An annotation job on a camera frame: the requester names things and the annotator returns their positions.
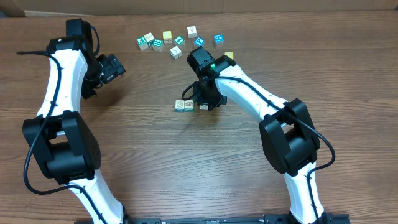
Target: cube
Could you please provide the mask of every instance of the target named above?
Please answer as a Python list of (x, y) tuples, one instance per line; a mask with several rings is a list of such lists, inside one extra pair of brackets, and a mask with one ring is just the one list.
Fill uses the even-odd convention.
[(185, 46), (184, 38), (182, 38), (182, 36), (178, 36), (176, 39), (174, 39), (174, 45), (179, 47), (184, 47)]
[(222, 47), (224, 46), (224, 37), (222, 34), (217, 34), (214, 35), (214, 43), (216, 47)]
[(148, 48), (148, 42), (145, 40), (145, 37), (140, 37), (137, 39), (138, 47), (141, 50)]
[(145, 34), (144, 38), (148, 42), (148, 47), (152, 46), (155, 40), (155, 37), (152, 35), (152, 33)]
[(195, 38), (197, 36), (197, 28), (195, 26), (187, 27), (188, 38)]
[(193, 112), (193, 100), (185, 100), (184, 110), (185, 112)]
[(208, 109), (209, 109), (209, 106), (208, 106), (208, 105), (200, 105), (200, 106), (199, 106), (199, 109), (201, 109), (201, 110), (208, 110)]
[(234, 60), (234, 52), (225, 52), (225, 55), (227, 55), (230, 59)]
[(203, 40), (202, 38), (198, 37), (198, 38), (194, 41), (193, 46), (194, 46), (194, 47), (200, 47), (200, 46), (203, 46), (204, 43), (205, 43), (205, 40)]
[(163, 40), (155, 39), (152, 47), (154, 50), (161, 52), (163, 50)]
[(170, 53), (174, 60), (182, 56), (181, 50), (179, 49), (178, 46), (175, 46), (172, 49), (170, 49)]
[(175, 112), (184, 112), (184, 101), (183, 100), (176, 100), (175, 101)]
[(163, 42), (165, 44), (171, 44), (173, 42), (171, 31), (163, 31)]

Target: wooden surface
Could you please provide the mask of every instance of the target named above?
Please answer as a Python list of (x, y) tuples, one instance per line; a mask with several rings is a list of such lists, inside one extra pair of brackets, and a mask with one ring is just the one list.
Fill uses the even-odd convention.
[[(185, 58), (140, 51), (136, 38), (164, 30), (186, 36), (196, 25), (206, 49), (235, 60), (255, 81), (287, 100), (306, 102), (315, 127), (336, 149), (317, 172), (326, 211), (353, 223), (398, 221), (398, 12), (300, 12), (206, 16), (86, 17), (127, 72), (82, 100), (97, 138), (102, 173), (133, 217), (238, 217), (287, 213), (284, 178), (267, 162), (258, 126), (237, 104), (212, 112), (174, 112), (197, 79)], [(65, 18), (0, 19), (0, 223), (73, 223), (89, 218), (71, 192), (39, 196), (22, 181), (28, 150), (22, 122), (42, 104), (49, 63), (18, 50), (43, 50), (65, 33)], [(215, 49), (212, 36), (223, 33)], [(318, 163), (330, 159), (322, 145)], [(34, 160), (37, 189), (57, 184)]]

